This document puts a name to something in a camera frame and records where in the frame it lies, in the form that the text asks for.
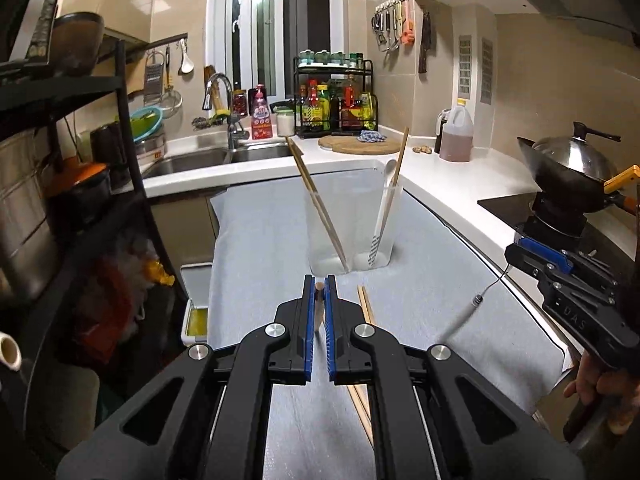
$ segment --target brown bowl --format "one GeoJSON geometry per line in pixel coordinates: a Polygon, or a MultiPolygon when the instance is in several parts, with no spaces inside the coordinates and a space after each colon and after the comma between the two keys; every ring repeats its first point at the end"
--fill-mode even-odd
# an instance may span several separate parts
{"type": "Polygon", "coordinates": [[[49,63],[55,75],[91,74],[104,34],[104,19],[95,12],[73,12],[53,23],[49,63]]]}

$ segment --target wok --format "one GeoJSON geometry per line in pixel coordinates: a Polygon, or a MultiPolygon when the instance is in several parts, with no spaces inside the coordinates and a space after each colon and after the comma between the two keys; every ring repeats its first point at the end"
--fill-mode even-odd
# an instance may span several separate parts
{"type": "Polygon", "coordinates": [[[635,199],[625,197],[617,191],[606,194],[604,181],[572,170],[534,150],[533,140],[518,137],[518,144],[533,180],[557,205],[593,213],[613,204],[628,213],[636,214],[635,199]]]}

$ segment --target stainless steel sink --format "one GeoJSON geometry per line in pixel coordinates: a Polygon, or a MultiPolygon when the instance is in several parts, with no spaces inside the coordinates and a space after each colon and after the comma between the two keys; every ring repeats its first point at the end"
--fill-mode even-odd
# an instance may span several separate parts
{"type": "Polygon", "coordinates": [[[155,176],[180,173],[181,171],[199,170],[200,168],[229,164],[230,162],[248,162],[250,160],[280,158],[281,156],[291,156],[289,147],[283,142],[276,144],[273,142],[252,144],[250,146],[236,148],[235,150],[213,148],[211,150],[164,158],[146,170],[145,173],[142,174],[142,178],[153,178],[155,176]]]}
{"type": "Polygon", "coordinates": [[[280,158],[281,156],[291,156],[289,147],[283,142],[274,144],[252,144],[236,148],[231,152],[231,162],[247,162],[249,160],[265,160],[267,158],[280,158]]]}
{"type": "Polygon", "coordinates": [[[151,168],[143,173],[142,178],[153,178],[155,176],[180,173],[181,171],[199,170],[200,168],[210,168],[231,162],[231,152],[215,148],[202,152],[186,153],[184,155],[169,156],[156,162],[151,168]]]}

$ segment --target metal shelf rack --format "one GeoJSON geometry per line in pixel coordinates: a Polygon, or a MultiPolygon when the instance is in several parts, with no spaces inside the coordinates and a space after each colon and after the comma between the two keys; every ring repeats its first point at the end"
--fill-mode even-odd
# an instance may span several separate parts
{"type": "MultiPolygon", "coordinates": [[[[112,92],[116,93],[122,142],[133,191],[114,196],[107,212],[94,225],[68,245],[58,272],[40,297],[31,304],[2,309],[3,330],[11,328],[22,352],[23,367],[11,372],[0,367],[0,397],[12,416],[14,426],[25,437],[31,386],[38,369],[42,349],[55,330],[56,323],[80,294],[83,271],[91,261],[113,245],[116,234],[137,213],[143,219],[146,234],[167,272],[176,274],[146,199],[129,121],[129,104],[125,81],[125,43],[120,40],[115,52],[115,75],[108,77],[57,77],[21,82],[0,87],[0,140],[27,128],[46,128],[54,164],[60,163],[60,146],[56,121],[69,113],[112,92]]],[[[176,280],[174,291],[182,307],[187,294],[176,280]]]]}
{"type": "Polygon", "coordinates": [[[373,62],[370,59],[364,60],[364,68],[350,68],[347,66],[331,65],[331,64],[312,64],[312,65],[300,65],[300,58],[295,57],[293,59],[293,73],[294,73],[294,120],[296,124],[296,133],[303,139],[324,137],[327,135],[337,136],[359,136],[362,130],[368,129],[365,127],[365,123],[374,123],[374,130],[378,129],[378,117],[379,107],[378,98],[373,93],[373,62]],[[373,117],[366,120],[362,119],[359,128],[331,128],[325,130],[322,124],[315,124],[313,121],[305,121],[303,117],[298,113],[297,102],[300,100],[300,85],[306,83],[309,78],[313,76],[348,76],[353,75],[362,80],[362,91],[369,92],[372,99],[373,117]]]}

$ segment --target metal screw cap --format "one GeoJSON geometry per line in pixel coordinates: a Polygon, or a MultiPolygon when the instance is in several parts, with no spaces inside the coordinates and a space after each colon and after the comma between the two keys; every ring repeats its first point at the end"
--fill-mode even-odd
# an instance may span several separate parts
{"type": "Polygon", "coordinates": [[[264,333],[269,337],[280,337],[286,331],[287,329],[280,323],[271,323],[264,328],[264,333]]]}
{"type": "Polygon", "coordinates": [[[193,345],[189,348],[189,357],[199,361],[209,355],[209,348],[205,345],[193,345]]]}
{"type": "Polygon", "coordinates": [[[446,361],[451,357],[451,350],[444,345],[436,345],[431,349],[431,355],[438,361],[446,361]]]}
{"type": "Polygon", "coordinates": [[[376,333],[376,329],[366,323],[358,325],[355,331],[360,337],[371,337],[376,333]]]}

